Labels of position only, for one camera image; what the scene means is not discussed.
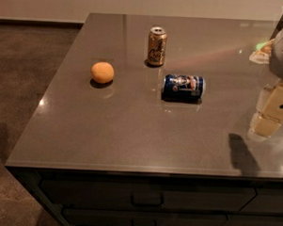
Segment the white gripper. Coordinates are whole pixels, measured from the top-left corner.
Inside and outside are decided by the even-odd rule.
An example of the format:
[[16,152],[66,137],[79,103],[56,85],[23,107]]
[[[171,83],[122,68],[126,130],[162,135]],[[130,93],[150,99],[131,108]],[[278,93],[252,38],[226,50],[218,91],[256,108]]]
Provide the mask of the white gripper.
[[[270,54],[270,70],[283,79],[283,16],[271,38],[274,45]],[[256,113],[249,125],[249,136],[268,138],[283,125],[283,80],[265,86],[259,94]]]

